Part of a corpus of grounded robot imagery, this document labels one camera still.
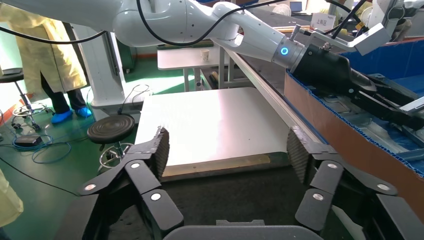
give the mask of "yellow protective coat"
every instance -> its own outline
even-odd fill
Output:
[[[0,22],[33,37],[69,41],[61,21],[36,15],[0,3]],[[72,45],[55,45],[16,37],[28,93],[41,94],[40,72],[53,92],[68,92],[87,85],[83,69]]]
[[[15,221],[24,211],[24,204],[0,170],[0,227]]]

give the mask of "white table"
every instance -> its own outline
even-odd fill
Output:
[[[253,166],[257,161],[268,164],[266,157],[234,161],[285,153],[289,133],[286,123],[252,87],[148,96],[135,144],[150,141],[158,126],[165,127],[170,137],[164,176]]]
[[[209,60],[202,61],[201,50],[209,50]],[[224,64],[229,64],[229,56],[225,53]],[[220,47],[186,47],[180,49],[158,50],[157,68],[159,70],[182,69],[184,74],[184,89],[189,91],[189,69],[194,71],[194,85],[196,90],[200,90],[201,76],[200,68],[216,67],[220,64]]]

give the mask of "black cable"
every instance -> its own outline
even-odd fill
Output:
[[[76,196],[76,197],[79,197],[79,196],[78,196],[76,193],[74,193],[74,192],[71,192],[71,191],[68,191],[68,190],[66,190],[66,189],[60,188],[60,187],[58,187],[58,186],[52,185],[52,184],[47,183],[47,182],[45,182],[45,181],[38,180],[37,178],[34,178],[34,177],[32,177],[32,176],[30,176],[30,175],[26,174],[25,172],[23,172],[23,171],[21,171],[21,170],[17,169],[16,167],[14,167],[12,164],[8,163],[7,161],[5,161],[5,160],[4,160],[3,158],[1,158],[1,157],[0,157],[0,160],[1,160],[1,161],[3,161],[5,164],[9,165],[9,167],[11,167],[11,168],[15,169],[16,171],[20,172],[21,174],[23,174],[23,175],[27,176],[28,178],[30,178],[30,179],[32,179],[32,180],[35,180],[35,181],[40,182],[40,183],[42,183],[42,184],[48,185],[48,186],[50,186],[50,187],[53,187],[53,188],[56,188],[56,189],[59,189],[59,190],[65,191],[65,192],[67,192],[67,193],[69,193],[69,194],[72,194],[72,195],[74,195],[74,196]]]
[[[222,17],[220,17],[201,37],[199,37],[197,40],[191,41],[191,42],[172,42],[172,41],[168,41],[165,40],[163,38],[161,38],[160,36],[158,36],[148,25],[146,18],[143,14],[143,10],[142,10],[142,5],[141,5],[141,1],[137,0],[137,9],[138,9],[138,13],[140,14],[140,18],[143,21],[144,26],[146,27],[146,29],[148,30],[148,32],[155,37],[157,40],[165,43],[165,44],[169,44],[169,45],[174,45],[174,46],[181,46],[181,47],[186,47],[186,46],[190,46],[193,44],[197,44],[198,42],[202,41],[204,38],[206,38],[206,36],[212,32],[212,30],[224,19],[226,18],[228,15],[233,14],[235,12],[241,11],[241,10],[247,10],[247,9],[252,9],[252,8],[257,8],[257,7],[261,7],[261,6],[265,6],[265,5],[269,5],[269,4],[275,4],[275,3],[279,3],[279,2],[283,2],[283,1],[287,1],[287,0],[272,0],[272,1],[266,1],[266,2],[262,2],[262,3],[257,3],[257,4],[253,4],[253,5],[249,5],[249,6],[242,6],[236,9],[233,9],[227,13],[225,13]]]
[[[108,32],[108,31],[101,31],[101,32],[96,33],[93,36],[90,36],[90,37],[87,37],[87,38],[84,38],[84,39],[74,40],[74,41],[52,41],[52,40],[47,40],[47,39],[44,39],[44,38],[39,38],[39,37],[35,37],[35,36],[26,35],[26,34],[23,34],[23,33],[17,32],[17,31],[13,31],[13,30],[4,28],[2,26],[0,26],[0,31],[5,32],[5,33],[8,33],[8,34],[12,34],[12,35],[15,35],[15,36],[24,38],[24,39],[29,39],[29,40],[33,40],[33,41],[40,42],[40,43],[45,43],[45,44],[56,44],[56,45],[85,43],[85,42],[91,41],[91,40],[93,40],[95,38],[98,38],[101,35],[103,35],[103,34],[105,34],[105,33]]]
[[[339,3],[339,2],[336,2],[336,1],[334,1],[334,0],[325,0],[327,3],[329,3],[329,4],[333,4],[333,5],[335,5],[335,6],[337,6],[337,7],[339,7],[339,8],[341,8],[341,9],[343,9],[343,10],[345,10],[346,12],[348,12],[348,13],[350,13],[351,12],[351,10],[347,7],[347,6],[345,6],[345,5],[343,5],[343,4],[341,4],[341,3]],[[360,23],[361,22],[361,19],[356,15],[356,14],[354,14],[353,16],[352,16],[352,18],[353,19],[355,19],[355,21],[357,22],[357,23]]]
[[[325,31],[323,33],[323,35],[327,35],[327,34],[331,34],[332,32],[334,32],[339,26],[341,25],[341,23],[339,23],[337,26],[333,27],[332,29]]]
[[[332,39],[336,39],[337,35],[340,33],[340,31],[343,29],[343,27],[348,23],[348,20],[356,14],[356,12],[359,10],[360,7],[366,2],[367,0],[360,0],[356,6],[352,9],[352,11],[349,12],[347,17],[341,22],[341,24],[338,26],[338,28],[335,30],[334,34],[332,35]]]
[[[122,106],[120,108],[118,108],[118,115],[121,115],[122,114],[122,111],[124,110],[125,101],[127,101],[128,97],[134,92],[134,90],[136,89],[136,87],[139,87],[139,86],[140,86],[140,84],[138,84],[135,87],[133,87],[132,90],[131,90],[131,92],[128,94],[128,96],[126,96],[126,98],[123,100]]]
[[[139,91],[138,93],[137,93],[137,95],[135,95],[135,96],[133,96],[132,97],[132,100],[131,100],[131,104],[132,104],[132,106],[134,106],[134,99],[136,98],[136,97],[138,97],[138,96],[140,96],[140,95],[142,95],[142,94],[144,94],[145,92],[147,92],[147,91],[149,91],[149,88],[150,88],[150,86],[149,85],[147,85],[147,84],[145,84],[146,85],[146,90],[144,90],[144,91]]]

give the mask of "white robotic arm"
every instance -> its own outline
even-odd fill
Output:
[[[142,20],[135,0],[2,0],[28,12],[67,23],[114,32],[124,44],[146,47],[162,44]],[[220,17],[238,8],[230,2],[207,7],[194,0],[140,0],[143,15],[161,38],[187,43],[198,39]],[[239,26],[244,35],[237,33]],[[289,40],[248,11],[222,20],[206,37],[234,52],[292,69],[305,52],[301,43]]]

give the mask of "black pants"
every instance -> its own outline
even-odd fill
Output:
[[[50,88],[49,84],[46,81],[46,78],[41,74],[41,87],[47,96],[51,99],[51,103],[53,104],[54,112],[57,114],[63,114],[69,111],[68,103],[65,100],[65,96],[62,92],[53,92]],[[86,106],[86,102],[84,101],[83,94],[81,90],[75,89],[67,91],[67,97],[69,98],[70,106],[73,110],[82,109]]]

